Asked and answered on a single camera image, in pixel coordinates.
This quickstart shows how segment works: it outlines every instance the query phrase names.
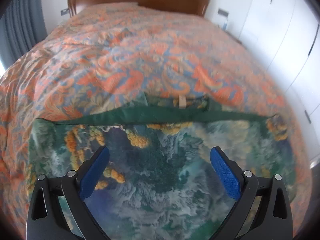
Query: blue gripper pad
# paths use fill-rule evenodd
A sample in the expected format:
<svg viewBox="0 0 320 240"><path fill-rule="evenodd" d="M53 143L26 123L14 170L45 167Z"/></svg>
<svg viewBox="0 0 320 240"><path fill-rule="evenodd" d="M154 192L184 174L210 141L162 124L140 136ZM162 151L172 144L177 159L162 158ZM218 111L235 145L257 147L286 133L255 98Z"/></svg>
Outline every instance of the blue gripper pad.
<svg viewBox="0 0 320 240"><path fill-rule="evenodd" d="M210 161L228 196L238 200L241 195L240 182L215 148L210 151Z"/></svg>
<svg viewBox="0 0 320 240"><path fill-rule="evenodd" d="M104 149L100 152L99 156L96 160L92 163L91 167L87 171L87 173L83 176L82 180L80 181L80 190L79 190L79 197L82 201L85 198L91 196L94 188L96 187L101 174L103 173L104 169L106 168L110 158L109 149L104 147Z"/></svg>

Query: fabric tag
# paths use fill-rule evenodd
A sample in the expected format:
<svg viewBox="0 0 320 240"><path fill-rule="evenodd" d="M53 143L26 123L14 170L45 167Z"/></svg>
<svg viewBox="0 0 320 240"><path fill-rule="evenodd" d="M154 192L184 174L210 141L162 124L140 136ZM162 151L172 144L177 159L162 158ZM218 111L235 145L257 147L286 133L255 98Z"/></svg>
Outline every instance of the fabric tag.
<svg viewBox="0 0 320 240"><path fill-rule="evenodd" d="M185 96L179 96L179 108L186 108L187 106L187 100Z"/></svg>

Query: silver screw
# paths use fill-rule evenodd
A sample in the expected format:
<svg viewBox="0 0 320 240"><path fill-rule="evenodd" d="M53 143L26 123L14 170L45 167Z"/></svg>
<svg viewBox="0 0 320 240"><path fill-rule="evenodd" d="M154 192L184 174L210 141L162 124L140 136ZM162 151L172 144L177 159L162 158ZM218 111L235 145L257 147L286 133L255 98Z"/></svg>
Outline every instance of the silver screw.
<svg viewBox="0 0 320 240"><path fill-rule="evenodd" d="M281 180L282 179L281 175L279 175L279 174L276 174L275 178L276 178L276 180Z"/></svg>
<svg viewBox="0 0 320 240"><path fill-rule="evenodd" d="M68 172L68 177L73 177L76 174L75 171L69 171Z"/></svg>
<svg viewBox="0 0 320 240"><path fill-rule="evenodd" d="M244 172L244 175L246 176L246 177L252 177L252 172L251 171L245 171Z"/></svg>
<svg viewBox="0 0 320 240"><path fill-rule="evenodd" d="M41 174L41 175L39 175L38 180L44 180L44 178L45 178L45 175Z"/></svg>

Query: gray curtain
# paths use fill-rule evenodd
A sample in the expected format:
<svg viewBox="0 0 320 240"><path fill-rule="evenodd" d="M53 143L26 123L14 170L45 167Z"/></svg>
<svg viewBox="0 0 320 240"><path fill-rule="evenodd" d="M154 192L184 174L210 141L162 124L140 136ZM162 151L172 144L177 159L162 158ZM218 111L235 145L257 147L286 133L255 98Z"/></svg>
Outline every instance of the gray curtain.
<svg viewBox="0 0 320 240"><path fill-rule="evenodd" d="M12 0L0 19L0 60L4 68L46 37L41 0Z"/></svg>

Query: bed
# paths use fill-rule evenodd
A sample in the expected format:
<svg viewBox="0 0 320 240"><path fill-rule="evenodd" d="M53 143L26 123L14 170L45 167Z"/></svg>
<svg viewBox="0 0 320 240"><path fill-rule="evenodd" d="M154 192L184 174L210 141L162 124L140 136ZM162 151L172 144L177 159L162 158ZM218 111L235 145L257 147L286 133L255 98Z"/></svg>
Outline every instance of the bed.
<svg viewBox="0 0 320 240"><path fill-rule="evenodd" d="M112 239L208 239L234 203L209 168L220 146L242 169L284 177L296 233L311 175L271 78L202 18L205 3L182 14L112 2L75 9L0 79L7 220L25 237L37 176L76 170L106 145L110 165L86 204Z"/></svg>

